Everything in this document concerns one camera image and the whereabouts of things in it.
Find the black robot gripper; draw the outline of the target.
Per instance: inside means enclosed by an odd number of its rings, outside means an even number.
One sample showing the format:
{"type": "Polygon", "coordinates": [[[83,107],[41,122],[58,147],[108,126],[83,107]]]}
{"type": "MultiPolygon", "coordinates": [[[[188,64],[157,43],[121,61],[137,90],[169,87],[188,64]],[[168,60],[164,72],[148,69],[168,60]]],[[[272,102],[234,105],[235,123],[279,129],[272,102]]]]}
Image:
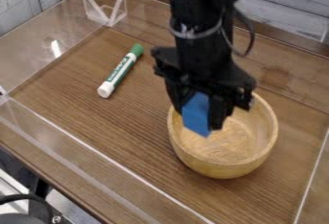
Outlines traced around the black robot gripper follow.
{"type": "Polygon", "coordinates": [[[196,92],[208,96],[211,130],[222,129],[235,107],[250,109],[255,80],[238,67],[232,56],[244,57],[252,43],[254,36],[250,36],[246,51],[239,52],[232,45],[232,34],[219,32],[204,38],[179,38],[175,46],[151,48],[153,73],[164,79],[175,111],[182,113],[183,105],[196,92]]]}

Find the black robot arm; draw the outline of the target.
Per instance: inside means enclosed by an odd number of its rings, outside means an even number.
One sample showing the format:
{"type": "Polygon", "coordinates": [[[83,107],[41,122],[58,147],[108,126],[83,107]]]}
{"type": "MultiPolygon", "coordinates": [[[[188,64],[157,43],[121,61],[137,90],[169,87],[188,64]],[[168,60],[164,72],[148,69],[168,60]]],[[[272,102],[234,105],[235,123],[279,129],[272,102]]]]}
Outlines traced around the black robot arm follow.
{"type": "Polygon", "coordinates": [[[223,127],[236,108],[248,110],[256,83],[232,57],[234,20],[248,22],[235,9],[238,0],[168,0],[172,47],[155,46],[153,73],[165,90],[183,127],[207,136],[223,127]]]}

